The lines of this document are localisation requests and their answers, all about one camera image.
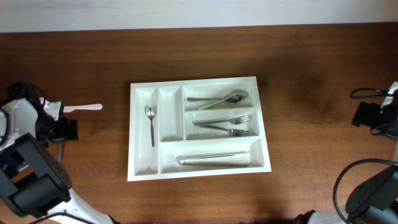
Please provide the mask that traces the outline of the small metal spoon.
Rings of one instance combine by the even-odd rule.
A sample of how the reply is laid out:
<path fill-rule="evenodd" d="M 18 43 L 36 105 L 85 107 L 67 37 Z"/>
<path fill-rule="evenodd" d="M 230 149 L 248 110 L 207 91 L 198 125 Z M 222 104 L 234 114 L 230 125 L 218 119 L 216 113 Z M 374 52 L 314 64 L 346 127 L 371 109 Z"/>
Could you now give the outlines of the small metal spoon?
<path fill-rule="evenodd" d="M 154 125 L 153 125 L 153 119 L 156 116 L 155 110 L 152 107 L 147 107 L 146 108 L 146 116 L 150 120 L 150 137 L 151 137 L 151 144 L 152 147 L 155 147 L 155 134 L 154 134 Z"/>
<path fill-rule="evenodd" d="M 58 161 L 59 161 L 59 163 L 62 163 L 63 149 L 64 149 L 64 142 L 60 141 L 59 145 L 58 145 Z"/>

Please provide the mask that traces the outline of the pink plastic knife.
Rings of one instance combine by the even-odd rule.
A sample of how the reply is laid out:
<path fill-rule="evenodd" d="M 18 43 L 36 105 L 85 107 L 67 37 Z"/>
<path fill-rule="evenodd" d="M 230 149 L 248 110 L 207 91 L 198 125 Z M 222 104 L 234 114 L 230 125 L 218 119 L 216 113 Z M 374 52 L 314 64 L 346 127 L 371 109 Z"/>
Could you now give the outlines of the pink plastic knife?
<path fill-rule="evenodd" d="M 103 105 L 98 104 L 90 104 L 90 105 L 78 105 L 78 106 L 64 106 L 63 112 L 64 113 L 71 113 L 75 110 L 101 110 Z"/>

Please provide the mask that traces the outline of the metal chopstick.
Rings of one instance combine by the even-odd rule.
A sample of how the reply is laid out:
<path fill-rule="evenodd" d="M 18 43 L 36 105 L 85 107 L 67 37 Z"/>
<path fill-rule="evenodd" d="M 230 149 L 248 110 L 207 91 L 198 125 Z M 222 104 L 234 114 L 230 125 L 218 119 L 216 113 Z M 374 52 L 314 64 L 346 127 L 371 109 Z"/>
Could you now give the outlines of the metal chopstick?
<path fill-rule="evenodd" d="M 181 166 L 248 166 L 248 161 L 203 161 L 182 159 L 178 163 Z"/>
<path fill-rule="evenodd" d="M 232 157 L 232 156 L 240 156 L 249 154 L 248 152 L 229 152 L 229 153 L 221 153 L 221 154 L 203 154 L 203 155 L 191 155 L 191 156 L 177 156 L 175 159 L 185 160 L 185 159 L 208 159 L 208 158 L 217 158 L 217 157 Z"/>

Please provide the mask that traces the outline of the white cutlery tray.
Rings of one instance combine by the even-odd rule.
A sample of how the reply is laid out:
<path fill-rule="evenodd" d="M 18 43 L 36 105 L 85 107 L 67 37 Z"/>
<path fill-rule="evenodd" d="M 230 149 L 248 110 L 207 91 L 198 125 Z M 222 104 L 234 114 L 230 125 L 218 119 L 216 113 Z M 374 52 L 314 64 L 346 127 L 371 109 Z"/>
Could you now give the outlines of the white cutlery tray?
<path fill-rule="evenodd" d="M 224 98 L 233 90 L 249 94 L 237 103 L 218 103 L 205 110 L 211 101 L 188 102 L 187 98 Z M 146 108 L 152 107 L 155 147 L 150 137 Z M 206 121 L 250 115 L 243 124 L 211 124 L 228 129 L 250 131 L 235 137 L 225 131 L 200 128 L 193 121 Z M 248 152 L 249 154 L 203 161 L 248 161 L 248 166 L 181 166 L 177 156 Z M 266 132 L 259 89 L 255 77 L 214 78 L 174 82 L 133 83 L 130 86 L 130 127 L 128 181 L 175 179 L 209 175 L 270 172 Z"/>

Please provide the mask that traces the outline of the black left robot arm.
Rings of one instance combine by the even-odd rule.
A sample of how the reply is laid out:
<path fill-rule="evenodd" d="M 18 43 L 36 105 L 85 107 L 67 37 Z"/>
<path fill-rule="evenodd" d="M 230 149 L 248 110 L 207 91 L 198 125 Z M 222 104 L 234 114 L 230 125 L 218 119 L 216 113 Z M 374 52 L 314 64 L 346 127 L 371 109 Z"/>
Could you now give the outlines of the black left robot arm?
<path fill-rule="evenodd" d="M 1 200 L 19 217 L 37 223 L 116 223 L 95 210 L 72 188 L 72 180 L 47 148 L 50 142 L 78 140 L 78 123 L 64 117 L 62 102 L 26 82 L 7 88 L 1 102 Z"/>

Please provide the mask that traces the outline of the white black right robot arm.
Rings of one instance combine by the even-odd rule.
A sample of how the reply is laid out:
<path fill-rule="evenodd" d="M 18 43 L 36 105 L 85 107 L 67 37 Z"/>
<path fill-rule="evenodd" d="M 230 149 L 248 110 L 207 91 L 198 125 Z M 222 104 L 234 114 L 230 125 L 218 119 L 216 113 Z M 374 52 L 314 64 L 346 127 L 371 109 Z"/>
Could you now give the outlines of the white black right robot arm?
<path fill-rule="evenodd" d="M 375 95 L 361 98 L 383 97 L 382 105 L 361 102 L 353 117 L 353 126 L 367 126 L 373 136 L 397 139 L 397 90 L 374 90 Z M 359 184 L 348 197 L 345 210 L 338 205 L 338 187 L 344 175 L 361 164 L 385 164 L 386 169 Z M 294 223 L 397 223 L 397 162 L 385 159 L 362 159 L 345 167 L 333 187 L 334 210 L 311 210 L 298 215 Z"/>

